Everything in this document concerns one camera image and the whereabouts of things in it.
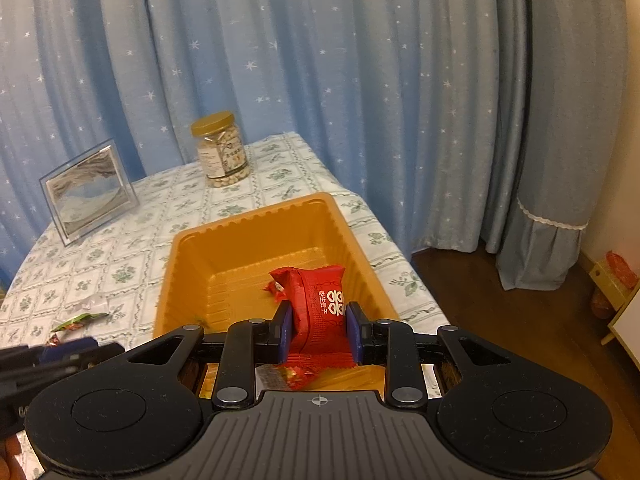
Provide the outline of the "person's left hand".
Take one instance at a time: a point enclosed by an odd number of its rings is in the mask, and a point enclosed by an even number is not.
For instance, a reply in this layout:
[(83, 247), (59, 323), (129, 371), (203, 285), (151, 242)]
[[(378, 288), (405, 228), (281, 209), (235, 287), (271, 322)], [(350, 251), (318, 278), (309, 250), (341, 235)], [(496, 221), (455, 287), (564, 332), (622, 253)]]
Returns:
[(18, 462), (21, 452), (21, 443), (16, 434), (1, 442), (0, 480), (26, 479), (24, 470)]

